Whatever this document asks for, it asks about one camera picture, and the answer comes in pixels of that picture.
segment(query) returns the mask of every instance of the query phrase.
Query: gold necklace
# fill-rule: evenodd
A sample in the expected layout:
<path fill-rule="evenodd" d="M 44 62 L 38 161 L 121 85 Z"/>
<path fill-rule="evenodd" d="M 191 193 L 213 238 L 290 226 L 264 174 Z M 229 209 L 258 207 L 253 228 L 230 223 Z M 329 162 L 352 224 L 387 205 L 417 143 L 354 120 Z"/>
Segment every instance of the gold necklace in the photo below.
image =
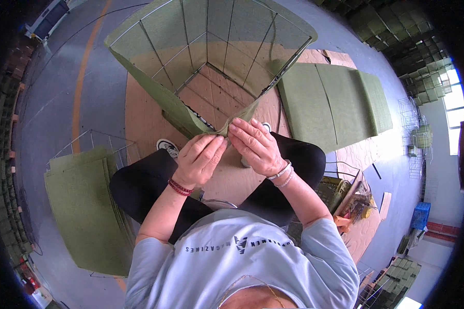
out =
<path fill-rule="evenodd" d="M 256 279 L 262 283 L 264 283 L 266 285 L 266 287 L 268 287 L 268 289 L 270 290 L 270 292 L 272 292 L 273 296 L 275 296 L 275 298 L 277 299 L 277 301 L 280 303 L 280 305 L 282 306 L 282 308 L 285 308 L 284 307 L 284 304 L 282 304 L 282 302 L 280 301 L 280 299 L 278 298 L 277 294 L 275 294 L 275 292 L 272 290 L 272 288 L 268 285 L 268 283 L 266 283 L 265 281 L 262 281 L 256 277 L 253 277 L 251 275 L 243 275 L 241 278 L 237 279 L 236 281 L 234 281 L 234 283 L 229 287 L 229 289 L 225 292 L 225 295 L 223 296 L 222 300 L 220 301 L 220 304 L 218 305 L 218 309 L 220 309 L 220 307 L 223 305 L 223 302 L 225 300 L 225 297 L 227 297 L 227 294 L 229 293 L 229 291 L 231 290 L 231 288 L 233 288 L 235 286 L 235 284 L 239 281 L 241 281 L 242 279 L 246 278 L 246 277 L 249 277 L 249 278 L 253 278 L 253 279 Z"/>

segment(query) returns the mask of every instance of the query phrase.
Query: gray floor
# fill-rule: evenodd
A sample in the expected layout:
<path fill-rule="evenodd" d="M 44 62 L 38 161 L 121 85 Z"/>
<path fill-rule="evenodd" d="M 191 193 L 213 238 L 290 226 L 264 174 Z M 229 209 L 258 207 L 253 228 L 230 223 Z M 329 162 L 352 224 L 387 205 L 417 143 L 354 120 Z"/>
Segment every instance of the gray floor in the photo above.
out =
<path fill-rule="evenodd" d="M 394 125 L 397 126 L 400 123 L 397 100 L 406 94 L 385 57 L 362 44 L 336 15 L 325 12 L 308 0 L 278 2 L 318 31 L 318 40 L 310 48 L 348 53 L 358 69 L 380 78 Z M 28 88 L 18 105 L 20 123 L 14 132 L 18 184 L 27 193 L 32 232 L 43 251 L 43 256 L 33 253 L 32 259 L 55 299 L 70 308 L 121 308 L 124 299 L 114 279 L 90 277 L 89 272 L 76 267 L 56 228 L 43 181 L 48 160 L 71 140 L 74 90 L 94 23 L 71 39 L 69 37 L 97 18 L 105 3 L 105 0 L 88 0 L 71 10 L 49 39 L 47 46 L 54 56 L 39 48 L 28 66 Z M 108 12 L 138 3 L 143 2 L 113 0 Z M 103 40 L 136 9 L 111 13 L 101 24 L 87 64 L 81 96 L 80 132 L 92 128 L 124 136 L 127 71 L 103 46 Z M 335 161 L 334 153 L 327 155 L 327 161 Z M 375 165 L 382 179 L 377 177 L 372 167 L 365 171 L 375 200 L 379 205 L 383 192 L 392 192 L 392 204 L 387 220 L 380 225 L 361 260 L 359 267 L 362 270 L 365 270 L 366 264 L 376 270 L 388 264 L 400 238 L 408 231 L 411 214 L 418 201 L 419 182 L 409 179 L 407 157 L 399 156 Z M 334 165 L 327 166 L 327 170 L 335 169 Z"/>

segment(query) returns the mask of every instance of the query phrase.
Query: white wall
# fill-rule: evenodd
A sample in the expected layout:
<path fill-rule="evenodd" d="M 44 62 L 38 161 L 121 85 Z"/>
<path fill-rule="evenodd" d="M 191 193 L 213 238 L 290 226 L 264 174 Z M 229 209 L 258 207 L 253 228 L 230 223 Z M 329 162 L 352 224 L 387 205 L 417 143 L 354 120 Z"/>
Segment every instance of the white wall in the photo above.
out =
<path fill-rule="evenodd" d="M 423 239 L 417 247 L 409 250 L 409 259 L 418 262 L 421 270 L 407 292 L 407 297 L 421 304 L 425 302 L 446 268 L 452 249 Z"/>
<path fill-rule="evenodd" d="M 420 106 L 433 133 L 433 160 L 427 162 L 425 202 L 432 207 L 429 221 L 461 226 L 464 194 L 460 191 L 457 156 L 450 155 L 448 124 L 443 100 Z"/>

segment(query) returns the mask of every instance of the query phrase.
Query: person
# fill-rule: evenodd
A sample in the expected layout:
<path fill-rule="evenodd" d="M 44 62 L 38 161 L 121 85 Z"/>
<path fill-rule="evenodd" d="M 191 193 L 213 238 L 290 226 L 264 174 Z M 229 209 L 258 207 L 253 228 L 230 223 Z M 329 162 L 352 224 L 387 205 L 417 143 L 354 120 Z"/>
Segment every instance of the person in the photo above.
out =
<path fill-rule="evenodd" d="M 228 144 L 222 136 L 196 136 L 179 152 L 163 147 L 111 179 L 116 203 L 141 223 L 125 307 L 352 308 L 356 266 L 314 191 L 323 151 L 255 119 L 235 118 L 228 138 L 267 177 L 238 209 L 212 212 L 189 197 L 212 176 Z M 294 215 L 300 247 L 281 228 Z"/>

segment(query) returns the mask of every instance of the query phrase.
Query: t-shirt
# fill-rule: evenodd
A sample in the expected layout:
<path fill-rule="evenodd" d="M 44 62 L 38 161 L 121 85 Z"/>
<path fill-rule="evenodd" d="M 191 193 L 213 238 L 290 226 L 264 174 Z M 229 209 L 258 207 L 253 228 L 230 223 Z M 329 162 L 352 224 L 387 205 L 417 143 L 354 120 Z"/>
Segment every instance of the t-shirt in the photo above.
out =
<path fill-rule="evenodd" d="M 172 247 L 146 238 L 134 248 L 126 308 L 218 308 L 243 275 L 284 292 L 299 308 L 352 308 L 359 277 L 335 223 L 318 219 L 300 248 L 252 213 L 222 209 L 193 225 Z M 227 294 L 264 285 L 246 277 Z"/>

